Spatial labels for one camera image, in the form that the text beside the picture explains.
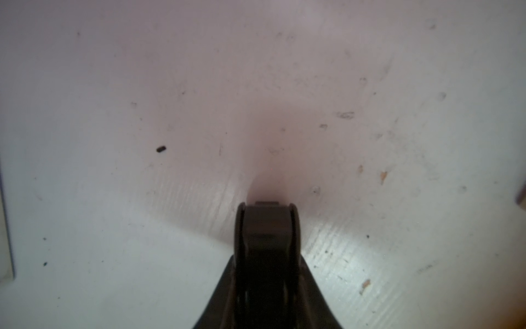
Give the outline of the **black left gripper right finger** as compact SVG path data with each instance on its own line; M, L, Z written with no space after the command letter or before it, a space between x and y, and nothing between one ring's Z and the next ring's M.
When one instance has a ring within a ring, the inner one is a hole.
M299 328L342 328L303 257L299 266Z

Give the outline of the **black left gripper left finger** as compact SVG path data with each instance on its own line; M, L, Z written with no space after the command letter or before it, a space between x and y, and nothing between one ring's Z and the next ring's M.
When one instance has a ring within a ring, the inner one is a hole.
M230 258L219 282L194 329L235 328L236 271L234 256Z

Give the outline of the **black pruning pliers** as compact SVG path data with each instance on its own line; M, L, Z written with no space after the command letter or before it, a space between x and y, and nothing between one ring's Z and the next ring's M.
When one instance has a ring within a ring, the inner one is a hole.
M295 327L300 238L295 205L239 205L234 233L239 328Z

